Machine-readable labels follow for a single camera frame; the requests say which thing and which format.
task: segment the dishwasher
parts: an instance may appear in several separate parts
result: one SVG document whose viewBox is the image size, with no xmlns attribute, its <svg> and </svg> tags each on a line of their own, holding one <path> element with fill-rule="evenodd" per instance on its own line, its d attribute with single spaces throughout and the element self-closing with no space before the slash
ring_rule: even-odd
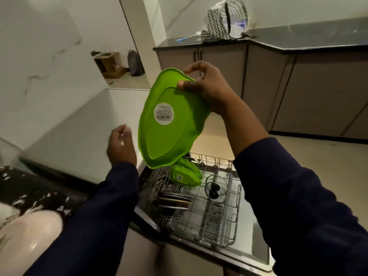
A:
<svg viewBox="0 0 368 276">
<path fill-rule="evenodd" d="M 182 186 L 170 180 L 170 166 L 154 170 L 145 167 L 135 212 L 174 243 L 189 246 L 243 273 L 270 274 L 273 261 L 269 247 L 251 205 L 244 199 L 232 161 L 195 153 L 188 153 L 185 158 L 198 167 L 202 183 L 196 187 Z M 223 186 L 220 199 L 209 198 L 209 182 Z M 190 196 L 191 204 L 185 210 L 159 207 L 155 201 L 163 191 Z"/>
</svg>

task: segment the bag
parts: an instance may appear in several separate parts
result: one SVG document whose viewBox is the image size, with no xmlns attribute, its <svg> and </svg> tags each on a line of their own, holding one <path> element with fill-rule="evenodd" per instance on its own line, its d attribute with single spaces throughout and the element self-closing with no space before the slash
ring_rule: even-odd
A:
<svg viewBox="0 0 368 276">
<path fill-rule="evenodd" d="M 223 0 L 207 11 L 200 34 L 204 39 L 238 39 L 247 28 L 248 15 L 242 0 Z"/>
<path fill-rule="evenodd" d="M 142 61 L 137 52 L 130 50 L 127 59 L 131 76 L 141 76 L 145 73 Z"/>
</svg>

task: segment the zigzag patterned bag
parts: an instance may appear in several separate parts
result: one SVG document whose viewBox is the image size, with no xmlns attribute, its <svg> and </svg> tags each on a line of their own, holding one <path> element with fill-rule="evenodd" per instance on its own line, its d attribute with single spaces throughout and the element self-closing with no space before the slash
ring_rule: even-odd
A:
<svg viewBox="0 0 368 276">
<path fill-rule="evenodd" d="M 204 39 L 238 39 L 246 32 L 248 15 L 242 0 L 223 0 L 207 11 L 200 34 Z"/>
</svg>

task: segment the hand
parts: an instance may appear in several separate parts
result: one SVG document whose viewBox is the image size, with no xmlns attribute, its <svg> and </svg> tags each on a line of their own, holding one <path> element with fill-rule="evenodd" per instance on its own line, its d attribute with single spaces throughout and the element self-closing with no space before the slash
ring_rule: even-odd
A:
<svg viewBox="0 0 368 276">
<path fill-rule="evenodd" d="M 184 69 L 185 74 L 200 70 L 205 77 L 196 81 L 180 80 L 177 86 L 182 90 L 199 93 L 209 101 L 212 109 L 219 115 L 223 114 L 225 107 L 239 97 L 230 88 L 219 69 L 205 61 L 197 61 Z"/>
<path fill-rule="evenodd" d="M 130 162 L 137 166 L 137 156 L 133 145 L 132 131 L 125 124 L 111 131 L 106 150 L 111 166 L 120 162 Z"/>
</svg>

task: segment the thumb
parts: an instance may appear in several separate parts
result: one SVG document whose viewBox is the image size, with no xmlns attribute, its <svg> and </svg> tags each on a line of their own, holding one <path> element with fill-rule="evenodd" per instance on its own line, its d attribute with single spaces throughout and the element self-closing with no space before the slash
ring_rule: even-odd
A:
<svg viewBox="0 0 368 276">
<path fill-rule="evenodd" d="M 177 86 L 182 90 L 200 93 L 203 90 L 203 81 L 202 79 L 196 81 L 179 80 Z"/>
<path fill-rule="evenodd" d="M 122 140 L 124 141 L 124 146 L 133 146 L 132 130 L 130 127 L 124 128 Z"/>
</svg>

